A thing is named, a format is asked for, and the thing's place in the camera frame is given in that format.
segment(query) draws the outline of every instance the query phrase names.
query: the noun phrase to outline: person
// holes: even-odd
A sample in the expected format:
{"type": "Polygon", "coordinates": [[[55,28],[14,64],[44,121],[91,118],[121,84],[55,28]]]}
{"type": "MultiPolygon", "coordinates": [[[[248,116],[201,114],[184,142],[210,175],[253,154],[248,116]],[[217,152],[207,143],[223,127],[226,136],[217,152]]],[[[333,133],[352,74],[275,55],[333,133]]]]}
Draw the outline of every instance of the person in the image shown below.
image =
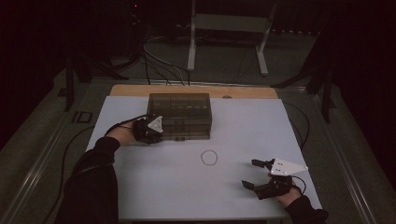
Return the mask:
{"type": "MultiPolygon", "coordinates": [[[[131,132],[144,125],[143,119],[117,124],[96,141],[93,149],[82,155],[64,185],[64,198],[55,218],[56,224],[119,223],[118,184],[112,166],[114,153],[132,142],[147,142],[145,132],[131,132]]],[[[158,136],[154,136],[151,143],[157,142],[158,136]]],[[[285,206],[293,224],[321,224],[328,217],[326,211],[314,209],[309,199],[297,189],[291,188],[289,193],[277,199],[285,206]]]]}

